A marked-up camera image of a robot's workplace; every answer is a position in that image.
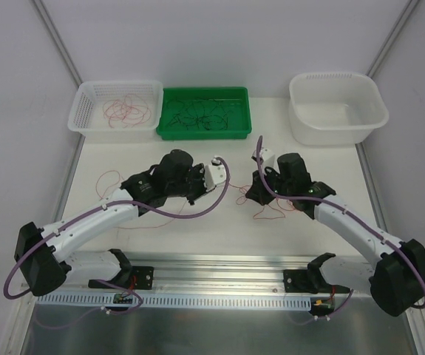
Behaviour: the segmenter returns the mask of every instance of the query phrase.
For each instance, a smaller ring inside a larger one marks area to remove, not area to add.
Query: red string
[[[152,117],[152,111],[143,98],[128,94],[122,100],[107,101],[103,105],[103,117],[108,120],[111,128],[132,128],[147,122]]]
[[[241,196],[239,196],[239,197],[235,200],[235,203],[236,203],[237,205],[241,206],[241,205],[243,205],[245,202],[247,202],[248,198],[245,196],[245,194],[247,193],[248,189],[251,187],[250,185],[235,186],[235,185],[232,185],[231,183],[229,183],[229,186],[234,187],[235,189],[238,189],[238,190],[239,190],[239,192],[242,194]],[[277,219],[279,219],[279,218],[286,218],[286,215],[283,213],[283,211],[291,212],[291,211],[294,211],[294,210],[295,210],[295,208],[293,207],[293,205],[292,205],[292,204],[290,204],[291,209],[285,209],[285,208],[281,207],[281,206],[279,205],[279,201],[278,201],[278,199],[276,199],[276,204],[278,205],[278,207],[279,207],[280,209],[274,208],[274,207],[272,207],[271,205],[264,205],[264,206],[263,206],[263,208],[262,208],[262,210],[261,210],[260,212],[258,212],[258,213],[256,213],[256,214],[254,214],[253,219],[254,219],[254,220],[277,220]],[[260,215],[261,215],[261,213],[263,213],[263,212],[265,211],[266,207],[268,207],[268,208],[270,208],[270,209],[273,209],[274,211],[279,212],[279,213],[280,213],[280,216],[277,216],[277,217],[258,217],[258,216],[260,216]]]
[[[184,201],[183,206],[181,207],[181,209],[177,212],[177,214],[181,214],[181,212],[184,209],[184,206],[186,205],[188,201]],[[164,227],[167,224],[170,224],[173,220],[175,220],[176,218],[172,218],[170,219],[168,222],[160,224],[159,226],[148,226],[148,227],[117,227],[118,229],[128,229],[128,230],[132,230],[132,229],[155,229],[155,228],[160,228],[160,227]]]
[[[115,183],[113,183],[112,185],[109,185],[109,186],[107,186],[107,188],[104,190],[104,192],[103,192],[103,194],[101,194],[100,192],[99,192],[99,189],[98,189],[98,185],[99,185],[99,182],[101,181],[101,179],[105,176],[105,175],[107,175],[107,174],[109,174],[110,172],[115,172],[115,173],[117,173],[118,174],[118,180],[115,182]],[[120,172],[118,172],[117,170],[109,170],[108,172],[104,172],[101,176],[99,176],[99,178],[97,179],[97,182],[95,183],[95,193],[97,194],[97,196],[102,200],[106,195],[107,195],[107,192],[109,191],[109,189],[110,188],[112,188],[112,187],[116,187],[116,186],[118,186],[118,185],[120,185],[120,182],[123,180],[123,178],[122,178],[122,175],[120,174]]]
[[[130,285],[129,290],[133,290],[136,284],[137,284],[137,277],[133,275],[132,284]]]
[[[286,208],[282,207],[282,206],[279,204],[279,199],[278,199],[278,198],[276,199],[276,204],[277,204],[277,205],[278,205],[278,207],[279,207],[280,209],[282,209],[283,211],[289,211],[289,212],[291,212],[291,211],[296,211],[296,209],[294,208],[293,203],[291,203],[291,201],[287,200],[286,202],[288,202],[287,204],[291,207],[290,209],[286,209]]]

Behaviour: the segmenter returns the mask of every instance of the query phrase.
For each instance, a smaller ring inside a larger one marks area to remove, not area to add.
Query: black joint housing
[[[19,261],[28,250],[42,239],[40,230],[36,228],[33,222],[21,227],[15,249],[15,261]],[[58,263],[51,248],[45,243],[21,264],[20,269],[33,296],[39,297],[61,286],[66,280],[66,273],[70,270],[70,267],[65,263]]]
[[[425,249],[417,240],[402,243],[400,250],[408,257],[425,283]],[[370,293],[389,315],[397,317],[419,301],[424,293],[408,265],[394,251],[378,261],[370,278]]]

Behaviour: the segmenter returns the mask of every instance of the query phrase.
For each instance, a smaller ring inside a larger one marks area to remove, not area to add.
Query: green tray
[[[245,87],[164,89],[157,134],[165,141],[245,139],[251,132]]]

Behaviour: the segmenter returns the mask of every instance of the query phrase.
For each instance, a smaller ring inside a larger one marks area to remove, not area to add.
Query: white plastic tub
[[[163,105],[159,81],[87,81],[79,86],[68,128],[91,143],[136,143],[156,136]]]
[[[314,146],[355,144],[388,122],[375,82],[353,72],[301,74],[291,80],[293,137]]]

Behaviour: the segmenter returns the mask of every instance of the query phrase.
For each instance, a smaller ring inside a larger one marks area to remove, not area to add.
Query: white cable tray
[[[55,291],[39,297],[39,305],[76,305],[84,307],[126,307],[114,303],[112,292]],[[310,298],[298,296],[225,296],[213,294],[140,294],[142,307],[201,309],[268,309],[275,311],[309,311]],[[138,300],[133,297],[132,305]]]

